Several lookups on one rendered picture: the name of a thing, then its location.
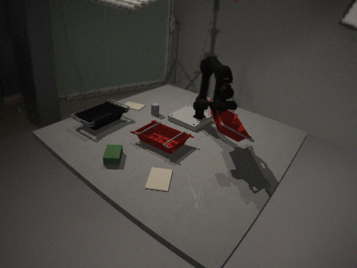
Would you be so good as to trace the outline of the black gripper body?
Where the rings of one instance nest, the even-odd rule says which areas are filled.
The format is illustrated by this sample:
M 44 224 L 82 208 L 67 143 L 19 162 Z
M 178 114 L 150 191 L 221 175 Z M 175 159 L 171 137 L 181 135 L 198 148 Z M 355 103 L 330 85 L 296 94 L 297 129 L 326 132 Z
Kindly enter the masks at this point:
M 220 93 L 217 93 L 215 91 L 213 91 L 213 102 L 209 102 L 206 98 L 201 98 L 199 100 L 200 107 L 208 108 L 210 106 L 211 108 L 216 108 L 216 105 L 214 104 L 214 100 L 216 99 L 217 96 L 220 96 L 220 98 L 223 98 Z M 231 110 L 233 110 L 233 111 L 237 110 L 237 104 L 234 101 L 227 101 L 227 102 L 232 103 Z

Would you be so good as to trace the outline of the grey cylinder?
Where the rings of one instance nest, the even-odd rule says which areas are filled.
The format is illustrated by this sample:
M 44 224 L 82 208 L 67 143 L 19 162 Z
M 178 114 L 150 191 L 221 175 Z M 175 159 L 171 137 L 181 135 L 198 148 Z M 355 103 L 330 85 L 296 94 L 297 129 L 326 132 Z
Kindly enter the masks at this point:
M 151 114 L 152 115 L 159 114 L 159 103 L 151 103 Z

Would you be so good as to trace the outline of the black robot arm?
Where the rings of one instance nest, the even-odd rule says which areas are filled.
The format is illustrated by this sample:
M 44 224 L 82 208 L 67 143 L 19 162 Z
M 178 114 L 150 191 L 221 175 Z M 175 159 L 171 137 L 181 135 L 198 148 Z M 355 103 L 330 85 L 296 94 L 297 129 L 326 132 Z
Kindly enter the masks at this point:
M 227 65 L 222 65 L 215 56 L 208 56 L 206 59 L 200 62 L 199 69 L 202 73 L 202 82 L 200 93 L 193 103 L 193 107 L 195 109 L 195 115 L 193 115 L 193 117 L 197 119 L 203 119 L 206 116 L 204 115 L 204 110 L 207 110 L 207 108 L 201 108 L 199 101 L 201 98 L 208 99 L 208 82 L 213 73 L 216 79 L 214 91 L 220 93 L 220 95 L 223 97 L 220 98 L 220 96 L 217 96 L 214 100 L 216 109 L 218 111 L 226 111 L 226 109 L 231 109 L 232 103 L 226 102 L 226 99 L 231 99 L 233 97 L 233 89 L 229 84 L 233 83 L 233 75 L 230 67 Z

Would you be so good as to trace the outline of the beige flat square tile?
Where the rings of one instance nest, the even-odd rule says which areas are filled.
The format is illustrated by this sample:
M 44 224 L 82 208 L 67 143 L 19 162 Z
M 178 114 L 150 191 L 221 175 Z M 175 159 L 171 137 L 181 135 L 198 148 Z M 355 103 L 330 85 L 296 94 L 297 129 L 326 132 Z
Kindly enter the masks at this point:
M 129 106 L 132 109 L 135 110 L 140 110 L 142 107 L 144 107 L 144 104 L 140 104 L 140 103 L 131 103 L 131 102 L 127 102 L 125 103 L 125 105 Z
M 168 192 L 172 171 L 152 167 L 145 189 Z

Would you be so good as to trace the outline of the green block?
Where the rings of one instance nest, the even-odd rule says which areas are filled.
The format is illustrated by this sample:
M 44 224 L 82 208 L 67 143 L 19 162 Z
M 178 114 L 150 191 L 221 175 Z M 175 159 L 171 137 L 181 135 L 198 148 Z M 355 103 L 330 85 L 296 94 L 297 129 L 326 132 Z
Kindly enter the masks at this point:
M 122 156 L 123 147 L 122 145 L 109 145 L 105 148 L 105 153 L 103 155 L 104 165 L 120 165 L 120 159 Z

